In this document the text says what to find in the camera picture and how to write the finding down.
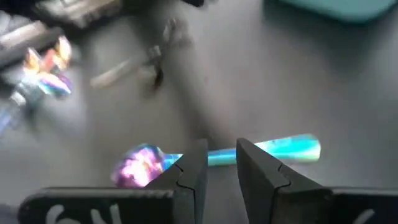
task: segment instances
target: teal object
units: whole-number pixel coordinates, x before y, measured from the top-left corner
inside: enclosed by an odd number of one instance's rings
[[[256,146],[281,160],[315,162],[319,160],[321,145],[311,134],[255,143]],[[162,167],[166,170],[183,154],[166,154]],[[236,149],[220,149],[208,153],[209,166],[236,164]]]
[[[281,0],[345,22],[366,22],[375,19],[397,0]]]

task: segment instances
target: iridescent glass pipe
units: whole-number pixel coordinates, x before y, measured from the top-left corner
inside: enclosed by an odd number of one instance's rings
[[[310,134],[256,143],[256,146],[281,160],[315,162],[320,158],[319,141]],[[145,187],[167,170],[183,154],[164,154],[159,147],[142,144],[127,152],[112,174],[118,187]],[[236,164],[236,149],[209,151],[209,166]]]
[[[45,95],[61,99],[72,92],[70,81],[62,73],[71,56],[71,45],[64,36],[59,38],[54,49],[46,52],[44,58],[34,49],[27,50],[24,77],[0,110],[0,137],[9,126],[15,128],[23,113],[35,108]]]

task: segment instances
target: blurry tool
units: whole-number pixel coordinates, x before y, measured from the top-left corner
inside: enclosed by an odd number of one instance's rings
[[[43,58],[34,49],[28,49],[25,75],[0,110],[0,136],[8,126],[16,127],[24,113],[35,108],[45,95],[61,99],[72,92],[69,79],[62,74],[71,56],[69,41],[64,36],[58,38],[55,48],[48,50]]]
[[[398,222],[397,189],[324,187],[246,139],[236,161],[250,224]]]
[[[190,39],[185,23],[179,19],[171,19],[165,27],[160,45],[136,54],[111,70],[92,78],[90,84],[93,88],[107,87],[116,80],[128,74],[137,73],[140,68],[150,67],[151,65],[154,65],[157,75],[162,75],[160,63],[168,49],[176,45],[181,46],[189,43]]]
[[[47,28],[40,21],[0,11],[0,67],[24,58],[26,48],[43,50],[63,35],[61,28]]]
[[[259,142],[256,145],[281,160],[315,162],[320,157],[319,141],[310,134]],[[118,187],[145,187],[169,169],[183,154],[164,154],[159,147],[142,144],[127,152],[112,173]],[[209,166],[236,164],[236,149],[208,152]]]
[[[45,21],[73,24],[81,29],[120,10],[120,0],[44,0],[36,3],[34,8]]]
[[[20,224],[202,224],[206,147],[197,145],[144,188],[55,187],[20,205]]]

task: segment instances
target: gray table surface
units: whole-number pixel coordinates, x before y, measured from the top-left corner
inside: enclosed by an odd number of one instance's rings
[[[175,2],[151,19],[120,18],[77,39],[75,92],[47,99],[33,124],[1,142],[0,198],[17,205],[48,186],[111,185],[121,154],[142,142],[183,152],[313,133],[316,164],[294,169],[327,186],[398,187],[398,14],[350,26],[277,2]],[[165,80],[148,94],[129,77],[106,90],[91,77],[157,41],[166,18],[189,24],[194,45],[170,52]],[[247,223],[236,168],[209,171],[205,223]]]

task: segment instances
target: metal tool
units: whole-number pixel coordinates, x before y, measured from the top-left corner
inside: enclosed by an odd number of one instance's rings
[[[92,78],[90,85],[93,88],[104,88],[127,74],[137,73],[142,67],[155,65],[155,68],[160,68],[162,58],[171,47],[189,43],[190,38],[185,23],[180,19],[170,19],[166,24],[161,44],[135,54],[107,72]]]

